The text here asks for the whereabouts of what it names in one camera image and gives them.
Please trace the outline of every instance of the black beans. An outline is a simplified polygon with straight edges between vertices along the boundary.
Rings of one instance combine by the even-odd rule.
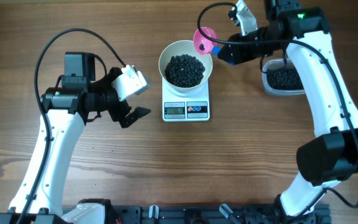
[[[172,85],[189,88],[201,83],[204,71],[204,65],[194,56],[172,56],[165,69],[165,77]]]
[[[302,81],[295,68],[267,70],[267,83],[276,90],[303,90]]]

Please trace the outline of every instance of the pink funnel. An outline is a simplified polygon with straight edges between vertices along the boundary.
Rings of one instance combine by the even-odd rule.
[[[208,37],[216,39],[216,33],[211,28],[202,27],[201,30],[203,30],[203,32],[208,35]],[[212,49],[214,48],[214,46],[217,46],[217,43],[212,42],[205,38],[203,35],[201,35],[198,29],[194,33],[193,43],[197,53],[201,55],[212,53]]]

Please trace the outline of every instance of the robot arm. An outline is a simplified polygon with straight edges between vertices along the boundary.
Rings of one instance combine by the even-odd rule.
[[[294,0],[266,0],[265,7],[269,26],[261,27],[247,35],[243,32],[232,35],[228,42],[245,44],[227,43],[215,54],[218,58],[236,65],[272,55],[274,51],[282,49],[298,71],[313,115],[316,139],[299,148],[296,160],[300,172],[276,201],[283,217],[293,220],[298,215],[312,212],[315,203],[323,197],[326,189],[331,189],[358,172],[355,139],[350,134],[338,92],[342,93],[346,102],[357,138],[358,110],[335,61],[329,26],[322,10],[300,9],[300,5]],[[235,9],[230,11],[229,17],[235,12]],[[298,44],[280,40],[294,40]],[[300,42],[317,49],[326,58],[333,69],[339,89],[325,64],[327,62],[321,61],[321,57],[300,45]]]
[[[129,127],[150,112],[149,109],[136,108],[133,113],[128,114],[131,107],[125,99],[132,94],[138,95],[149,87],[142,72],[136,71],[133,66],[112,68],[102,79],[93,83],[91,80],[94,80],[93,54],[66,53],[62,87],[49,88],[41,97],[52,129],[52,141],[44,172],[27,210],[29,214],[44,212],[59,217],[63,215],[63,188],[71,155],[86,122],[89,122],[89,112],[108,110],[112,120],[120,122],[123,128]],[[42,118],[40,120],[39,136],[29,168],[9,205],[9,211],[15,214],[26,212],[23,209],[29,192],[37,184],[35,176],[44,154],[46,139],[45,124]],[[97,219],[104,220],[104,216],[97,216]]]

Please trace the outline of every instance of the green led light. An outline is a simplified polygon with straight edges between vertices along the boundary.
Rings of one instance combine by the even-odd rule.
[[[298,18],[299,18],[299,19],[303,19],[304,16],[305,16],[305,13],[299,13],[299,14],[298,14]]]

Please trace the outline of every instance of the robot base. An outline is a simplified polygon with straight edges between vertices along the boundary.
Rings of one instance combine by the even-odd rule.
[[[280,221],[274,204],[255,204],[231,207],[234,217],[245,224],[286,223]],[[233,224],[219,211],[219,207],[160,207],[158,218],[149,218],[150,208],[140,206],[114,206],[125,224]],[[292,223],[330,224],[329,205],[316,205],[314,212]]]

